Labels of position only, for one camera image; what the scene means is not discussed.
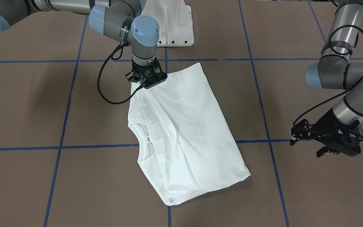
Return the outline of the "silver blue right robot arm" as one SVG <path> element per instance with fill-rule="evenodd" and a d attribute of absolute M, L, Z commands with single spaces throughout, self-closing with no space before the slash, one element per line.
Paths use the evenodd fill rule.
<path fill-rule="evenodd" d="M 157 59 L 159 25 L 143 15 L 145 6 L 145 0 L 0 0 L 0 33 L 36 13 L 87 16 L 93 31 L 118 42 L 109 60 L 118 60 L 122 49 L 131 49 L 126 79 L 149 89 L 164 82 L 167 74 Z"/>

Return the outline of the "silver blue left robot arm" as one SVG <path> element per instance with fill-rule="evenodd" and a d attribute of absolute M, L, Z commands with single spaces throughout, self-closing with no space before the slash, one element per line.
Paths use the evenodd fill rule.
<path fill-rule="evenodd" d="M 317 64 L 308 66 L 306 83 L 317 89 L 338 89 L 343 98 L 316 123 L 300 115 L 291 128 L 290 145 L 300 140 L 322 143 L 316 155 L 356 156 L 363 135 L 363 0 L 340 0 Z"/>

